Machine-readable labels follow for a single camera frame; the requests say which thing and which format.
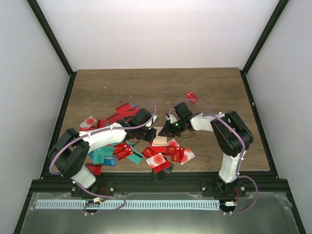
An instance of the white cable tray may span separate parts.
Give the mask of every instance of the white cable tray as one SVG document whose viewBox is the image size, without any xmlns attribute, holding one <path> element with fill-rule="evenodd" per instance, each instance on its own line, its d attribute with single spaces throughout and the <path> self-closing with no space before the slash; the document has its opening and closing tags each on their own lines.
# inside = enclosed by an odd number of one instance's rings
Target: white cable tray
<svg viewBox="0 0 312 234">
<path fill-rule="evenodd" d="M 36 209 L 81 210 L 85 200 L 37 200 Z M 106 200 L 100 205 L 91 204 L 87 209 L 111 210 L 123 204 L 123 200 Z M 219 200 L 127 200 L 122 210 L 219 210 Z"/>
</svg>

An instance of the white backdrop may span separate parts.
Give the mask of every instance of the white backdrop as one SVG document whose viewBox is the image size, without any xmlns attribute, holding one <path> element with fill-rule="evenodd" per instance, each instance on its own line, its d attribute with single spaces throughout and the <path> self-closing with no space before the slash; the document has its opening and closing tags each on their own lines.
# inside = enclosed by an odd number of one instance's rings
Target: white backdrop
<svg viewBox="0 0 312 234">
<path fill-rule="evenodd" d="M 278 172 L 312 233 L 312 2 L 289 1 L 248 81 Z"/>
<path fill-rule="evenodd" d="M 13 233 L 39 179 L 68 75 L 27 1 L 0 7 L 0 233 Z"/>
<path fill-rule="evenodd" d="M 38 0 L 74 70 L 243 68 L 278 0 Z"/>
</svg>

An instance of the wooden surface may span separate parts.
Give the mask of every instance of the wooden surface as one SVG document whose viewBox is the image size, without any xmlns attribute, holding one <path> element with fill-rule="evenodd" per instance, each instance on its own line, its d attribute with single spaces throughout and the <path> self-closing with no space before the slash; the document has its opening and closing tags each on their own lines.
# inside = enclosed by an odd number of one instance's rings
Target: wooden surface
<svg viewBox="0 0 312 234">
<path fill-rule="evenodd" d="M 164 114 L 193 91 L 200 100 L 208 103 L 211 114 L 235 110 L 254 136 L 254 143 L 245 155 L 242 170 L 268 170 L 258 129 L 237 68 L 195 69 L 129 69 L 129 70 L 79 70 L 69 99 L 61 134 L 68 128 L 77 130 L 89 116 L 107 118 L 120 104 L 144 107 L 147 100 L 157 103 L 159 120 L 163 126 Z M 203 104 L 188 106 L 193 113 L 205 110 Z M 176 138 L 184 148 L 190 148 L 195 158 L 184 165 L 175 163 L 174 171 L 217 171 L 222 163 L 214 133 L 198 131 L 190 139 Z M 136 150 L 141 152 L 148 142 L 141 141 Z M 135 164 L 127 158 L 117 161 L 115 167 L 102 167 L 103 171 L 150 171 L 145 159 Z"/>
</svg>

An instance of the purple cable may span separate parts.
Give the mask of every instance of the purple cable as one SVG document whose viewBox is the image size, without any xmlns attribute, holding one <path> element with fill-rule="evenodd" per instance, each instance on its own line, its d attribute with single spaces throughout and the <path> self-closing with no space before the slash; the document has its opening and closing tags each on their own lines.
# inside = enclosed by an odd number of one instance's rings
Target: purple cable
<svg viewBox="0 0 312 234">
<path fill-rule="evenodd" d="M 139 126 L 135 126 L 135 127 L 115 127 L 115 128 L 112 128 L 114 130 L 131 130 L 131 129 L 137 129 L 137 128 L 141 128 L 141 127 L 144 127 L 146 124 L 148 124 L 150 121 L 152 121 L 154 119 L 154 116 L 156 114 L 156 111 L 157 111 L 157 106 L 156 106 L 156 103 L 154 101 L 149 101 L 151 102 L 153 105 L 154 105 L 154 112 L 152 114 L 152 117 L 145 123 L 139 125 Z M 101 132 L 104 132 L 104 131 L 109 131 L 111 130 L 110 127 L 105 127 L 103 129 L 98 129 L 94 132 L 91 133 L 91 136 L 94 135 L 94 134 L 97 134 L 97 133 L 101 133 Z M 85 138 L 85 137 L 88 137 L 89 135 L 88 134 L 85 134 L 85 135 L 82 135 L 74 140 L 72 140 L 71 142 L 69 142 L 67 145 L 65 145 L 58 153 L 57 155 L 54 157 L 54 159 L 51 161 L 51 165 L 49 167 L 49 172 L 53 175 L 60 175 L 61 173 L 60 172 L 53 172 L 53 165 L 55 164 L 56 160 L 59 158 L 59 156 L 66 150 L 68 149 L 72 144 L 74 144 L 75 142 Z"/>
<path fill-rule="evenodd" d="M 251 179 L 249 176 L 246 176 L 246 175 L 239 175 L 238 178 L 240 178 L 240 179 L 246 178 L 246 179 L 250 180 L 250 181 L 253 183 L 254 188 L 255 188 L 255 199 L 254 199 L 254 201 L 253 201 L 253 203 L 251 204 L 250 207 L 248 207 L 248 208 L 246 208 L 246 209 L 244 209 L 244 210 L 242 210 L 242 211 L 233 212 L 233 213 L 232 213 L 233 215 L 239 215 L 239 214 L 241 214 L 241 213 L 244 213 L 244 212 L 250 210 L 252 207 L 254 207 L 254 205 L 256 204 L 256 202 L 257 202 L 257 200 L 258 200 L 258 187 L 257 187 L 257 184 L 255 183 L 255 181 L 254 181 L 253 179 Z"/>
<path fill-rule="evenodd" d="M 194 99 L 194 98 L 186 99 L 186 100 L 184 100 L 184 101 L 182 101 L 182 102 L 179 102 L 177 105 L 179 105 L 179 104 L 181 104 L 181 103 L 183 103 L 183 102 L 186 102 L 186 101 L 199 101 L 199 102 L 203 103 L 203 104 L 207 107 L 207 110 L 206 110 L 206 111 L 209 110 L 209 106 L 208 106 L 207 103 L 205 103 L 205 102 L 202 101 L 202 100 L 198 100 L 198 99 Z"/>
<path fill-rule="evenodd" d="M 90 192 L 89 190 L 85 189 L 81 184 L 79 184 L 79 183 L 76 183 L 76 184 L 77 184 L 82 190 L 84 190 L 86 193 L 88 193 L 88 194 L 90 194 L 90 195 L 92 195 L 92 196 L 97 196 L 97 197 L 102 197 L 102 198 L 115 198 L 114 196 L 106 196 L 106 195 L 95 194 L 95 193 Z M 109 213 L 112 213 L 112 212 L 115 212 L 115 211 L 119 210 L 120 208 L 124 207 L 125 204 L 126 204 L 126 199 L 122 198 L 122 200 L 123 200 L 123 204 L 122 204 L 121 206 L 119 206 L 119 207 L 117 207 L 117 208 L 115 208 L 115 209 L 113 209 L 113 210 L 111 210 L 111 211 L 102 212 L 102 213 L 94 213 L 94 215 L 104 215 L 104 214 L 109 214 Z M 96 204 L 96 203 L 95 203 L 95 202 L 92 202 L 92 203 L 86 204 L 86 205 L 84 206 L 84 208 L 83 208 L 84 213 L 87 212 L 87 211 L 86 211 L 86 208 L 87 208 L 89 205 L 91 205 L 91 204 Z"/>
</svg>

